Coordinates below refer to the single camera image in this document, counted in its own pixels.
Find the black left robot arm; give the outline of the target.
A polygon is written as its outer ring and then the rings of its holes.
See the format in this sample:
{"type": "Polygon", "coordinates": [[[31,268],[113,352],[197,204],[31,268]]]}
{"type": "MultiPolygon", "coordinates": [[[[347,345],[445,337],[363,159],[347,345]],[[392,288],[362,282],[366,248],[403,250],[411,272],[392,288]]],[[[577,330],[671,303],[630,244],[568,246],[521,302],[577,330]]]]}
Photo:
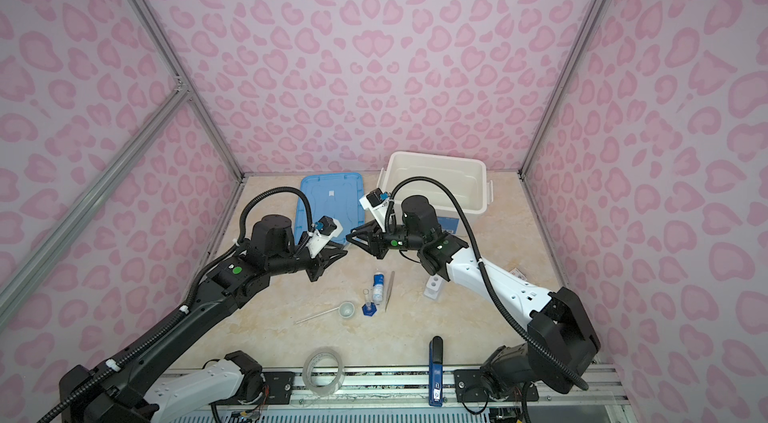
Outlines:
{"type": "Polygon", "coordinates": [[[165,390],[157,381],[209,330],[265,290],[273,277],[303,271],[317,281],[346,255],[335,241],[342,231],[337,219],[314,219],[307,196],[297,188],[280,186],[257,195],[240,214],[233,245],[198,271],[182,302],[94,368],[77,365],[68,371],[59,382],[59,403],[42,421],[165,422],[209,402],[256,398],[263,385],[261,368],[242,352],[208,372],[188,375],[178,389],[165,390]],[[308,228],[299,238],[283,215],[269,214],[247,224],[257,204],[281,193],[296,195],[304,206],[308,228]]]}

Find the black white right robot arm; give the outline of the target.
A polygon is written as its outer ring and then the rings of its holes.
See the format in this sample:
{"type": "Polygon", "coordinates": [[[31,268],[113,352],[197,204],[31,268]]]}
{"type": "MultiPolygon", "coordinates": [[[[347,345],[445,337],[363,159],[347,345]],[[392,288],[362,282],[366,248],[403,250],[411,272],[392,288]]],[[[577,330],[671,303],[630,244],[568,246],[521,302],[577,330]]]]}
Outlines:
{"type": "Polygon", "coordinates": [[[428,176],[414,176],[390,192],[373,189],[359,204],[373,219],[350,230],[346,237],[349,243],[378,259],[395,250],[415,252],[429,275],[490,301],[521,338],[519,345],[494,350],[479,367],[475,384],[458,394],[459,400],[473,393],[484,395],[486,402],[516,397],[522,415],[527,417],[529,394],[538,382],[559,394],[574,388],[589,389],[584,374],[601,343],[580,298],[566,287],[552,291],[535,286],[485,258],[464,208],[445,184],[428,176]],[[404,187],[418,182],[431,184],[446,195],[466,230],[465,236],[451,234],[441,226],[427,196],[414,194],[400,203],[395,201],[404,187]]]}

